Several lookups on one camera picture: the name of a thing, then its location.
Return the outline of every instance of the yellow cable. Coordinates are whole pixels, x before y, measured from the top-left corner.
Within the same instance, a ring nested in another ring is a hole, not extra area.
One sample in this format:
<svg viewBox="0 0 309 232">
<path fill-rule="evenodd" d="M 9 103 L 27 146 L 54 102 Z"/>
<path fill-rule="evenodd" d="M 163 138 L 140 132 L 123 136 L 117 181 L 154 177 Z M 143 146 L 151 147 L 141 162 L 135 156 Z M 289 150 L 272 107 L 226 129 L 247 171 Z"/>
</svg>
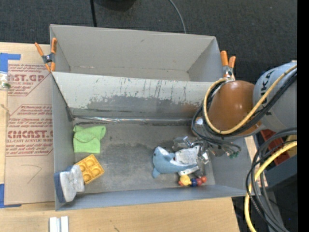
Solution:
<svg viewBox="0 0 309 232">
<path fill-rule="evenodd" d="M 277 158 L 279 155 L 281 155 L 282 153 L 284 153 L 285 151 L 293 148 L 294 146 L 297 146 L 297 141 L 296 142 L 292 142 L 287 144 L 286 146 L 284 146 L 283 148 L 281 148 L 280 150 L 276 151 L 273 155 L 271 155 L 271 157 L 269 157 L 262 166 L 260 166 L 257 170 L 257 172 L 254 174 L 254 181 L 257 180 L 257 178 L 261 175 L 261 173 L 264 171 L 264 169 L 275 159 Z M 249 184 L 249 193 L 251 193 L 251 189 L 252 189 L 252 184 Z M 251 232 L 256 232 L 251 219 L 250 219 L 250 214 L 249 214 L 249 194 L 246 194 L 245 197 L 245 203 L 244 203 L 244 213 L 245 213 L 245 218 L 246 218 L 246 222 L 247 225 L 250 229 Z"/>
<path fill-rule="evenodd" d="M 210 122 L 209 118 L 208 118 L 208 114 L 207 114 L 207 99 L 208 96 L 212 90 L 212 88 L 223 81 L 227 81 L 226 78 L 221 78 L 218 81 L 216 81 L 213 85 L 210 86 L 210 88 L 207 90 L 205 98 L 204 98 L 204 102 L 203 102 L 203 112 L 204 112 L 204 117 L 205 120 L 207 122 L 207 124 L 209 125 L 209 127 L 216 133 L 219 133 L 221 135 L 227 135 L 230 133 L 233 133 L 234 131 L 238 130 L 240 127 L 242 127 L 245 123 L 247 123 L 247 121 L 250 119 L 250 117 L 255 113 L 255 111 L 259 108 L 259 106 L 263 103 L 263 101 L 266 99 L 266 97 L 269 95 L 269 93 L 275 88 L 275 86 L 277 85 L 277 83 L 279 81 L 281 81 L 281 79 L 283 77 L 285 77 L 289 72 L 291 72 L 292 70 L 294 70 L 297 67 L 297 65 L 294 65 L 293 67 L 291 67 L 290 69 L 288 69 L 287 71 L 285 71 L 283 74 L 281 74 L 281 76 L 279 76 L 279 78 L 277 78 L 277 80 L 269 87 L 269 89 L 265 92 L 265 94 L 261 97 L 261 99 L 257 102 L 257 104 L 254 106 L 254 108 L 247 114 L 247 116 L 236 126 L 234 126 L 233 128 L 229 129 L 229 130 L 224 130 L 221 131 L 217 128 L 214 127 L 214 125 Z"/>
</svg>

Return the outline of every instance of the cardboard sheet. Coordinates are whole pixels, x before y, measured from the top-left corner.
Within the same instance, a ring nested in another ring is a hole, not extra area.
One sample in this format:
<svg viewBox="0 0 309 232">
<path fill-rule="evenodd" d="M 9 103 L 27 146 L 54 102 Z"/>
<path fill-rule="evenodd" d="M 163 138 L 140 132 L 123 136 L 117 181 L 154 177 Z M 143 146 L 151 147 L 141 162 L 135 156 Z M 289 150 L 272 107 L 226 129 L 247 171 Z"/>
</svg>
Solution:
<svg viewBox="0 0 309 232">
<path fill-rule="evenodd" d="M 51 74 L 34 44 L 1 43 L 0 52 L 21 55 L 8 64 L 4 204 L 53 201 Z"/>
</svg>

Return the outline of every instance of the red component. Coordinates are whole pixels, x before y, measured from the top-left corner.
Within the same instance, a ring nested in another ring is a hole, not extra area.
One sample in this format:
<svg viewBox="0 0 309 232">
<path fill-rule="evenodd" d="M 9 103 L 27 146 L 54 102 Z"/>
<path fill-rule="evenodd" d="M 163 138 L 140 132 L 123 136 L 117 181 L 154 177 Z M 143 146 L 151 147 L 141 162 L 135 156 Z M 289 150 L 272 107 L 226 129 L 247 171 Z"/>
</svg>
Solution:
<svg viewBox="0 0 309 232">
<path fill-rule="evenodd" d="M 201 178 L 196 178 L 196 180 L 197 180 L 197 185 L 198 186 L 201 186 L 203 184 Z"/>
<path fill-rule="evenodd" d="M 269 130 L 269 129 L 261 130 L 261 135 L 262 135 L 264 141 L 268 140 L 274 134 L 276 134 L 276 133 L 272 130 Z M 284 143 L 284 141 L 283 141 L 282 138 L 277 138 L 269 144 L 268 149 L 271 150 L 271 149 L 275 148 L 276 146 L 281 145 L 283 143 Z M 282 148 L 282 146 L 278 147 L 274 152 L 276 152 L 277 150 L 279 150 L 281 148 Z M 284 152 L 280 156 L 278 156 L 276 159 L 274 159 L 274 162 L 277 166 L 280 163 L 284 162 L 285 160 L 288 160 L 289 158 L 290 158 L 290 156 L 289 156 L 288 152 Z"/>
<path fill-rule="evenodd" d="M 202 176 L 202 177 L 201 177 L 201 180 L 202 180 L 203 183 L 205 183 L 205 182 L 207 181 L 206 176 Z"/>
</svg>

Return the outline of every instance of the clamp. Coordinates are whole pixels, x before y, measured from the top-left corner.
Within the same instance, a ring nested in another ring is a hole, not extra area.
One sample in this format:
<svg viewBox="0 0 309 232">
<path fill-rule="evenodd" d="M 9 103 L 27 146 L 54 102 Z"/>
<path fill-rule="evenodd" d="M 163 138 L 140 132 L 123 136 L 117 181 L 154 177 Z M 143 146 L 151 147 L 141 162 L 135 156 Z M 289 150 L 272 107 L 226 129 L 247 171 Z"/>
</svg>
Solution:
<svg viewBox="0 0 309 232">
<path fill-rule="evenodd" d="M 233 68 L 234 68 L 234 65 L 235 65 L 236 57 L 232 56 L 228 60 L 226 51 L 221 51 L 220 57 L 221 57 L 221 62 L 222 62 L 222 66 L 223 66 L 223 71 L 224 71 L 223 77 L 235 80 L 235 76 L 233 74 Z"/>
<path fill-rule="evenodd" d="M 48 55 L 44 55 L 44 53 L 43 53 L 41 47 L 39 46 L 39 44 L 38 43 L 34 43 L 35 46 L 38 49 L 38 52 L 39 52 L 40 56 L 42 57 L 42 59 L 44 61 L 44 64 L 45 64 L 47 70 L 49 72 L 53 72 L 56 69 L 55 55 L 56 55 L 56 51 L 57 51 L 57 42 L 58 41 L 57 41 L 56 38 L 52 39 L 51 53 L 48 54 Z"/>
</svg>

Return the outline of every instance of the gray bin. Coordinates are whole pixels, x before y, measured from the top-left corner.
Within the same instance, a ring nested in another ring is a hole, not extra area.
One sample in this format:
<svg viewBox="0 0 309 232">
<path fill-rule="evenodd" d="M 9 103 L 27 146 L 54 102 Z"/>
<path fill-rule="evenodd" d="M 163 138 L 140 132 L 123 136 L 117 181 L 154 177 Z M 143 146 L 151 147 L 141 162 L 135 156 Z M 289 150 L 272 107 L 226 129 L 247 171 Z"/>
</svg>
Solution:
<svg viewBox="0 0 309 232">
<path fill-rule="evenodd" d="M 55 173 L 89 154 L 74 153 L 73 127 L 104 124 L 95 155 L 104 175 L 56 210 L 244 196 L 251 160 L 244 138 L 235 159 L 213 157 L 206 185 L 180 187 L 178 174 L 152 177 L 157 146 L 194 139 L 190 120 L 209 86 L 222 77 L 213 36 L 50 26 L 58 40 L 52 73 Z"/>
</svg>

